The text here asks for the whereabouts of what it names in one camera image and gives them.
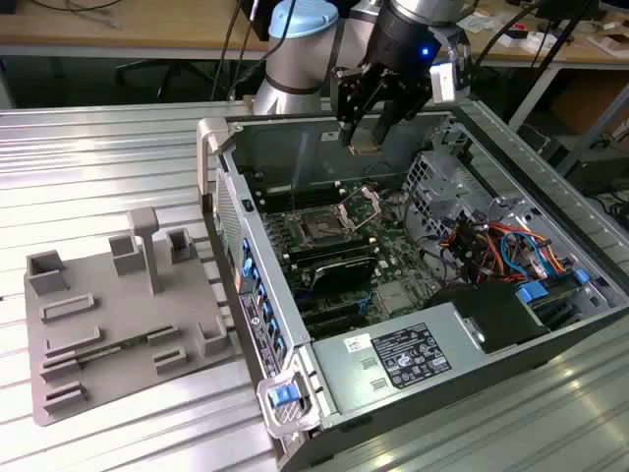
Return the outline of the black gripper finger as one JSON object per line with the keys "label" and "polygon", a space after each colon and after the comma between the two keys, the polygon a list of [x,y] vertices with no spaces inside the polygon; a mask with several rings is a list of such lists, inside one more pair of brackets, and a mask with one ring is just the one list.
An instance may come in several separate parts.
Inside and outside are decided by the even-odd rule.
{"label": "black gripper finger", "polygon": [[428,83],[420,79],[406,84],[401,80],[385,83],[380,101],[384,107],[372,129],[372,138],[377,146],[384,143],[389,130],[401,120],[413,119],[428,102]]}
{"label": "black gripper finger", "polygon": [[348,147],[363,117],[382,100],[388,70],[382,65],[335,67],[330,75],[330,103],[339,124],[339,140]]}

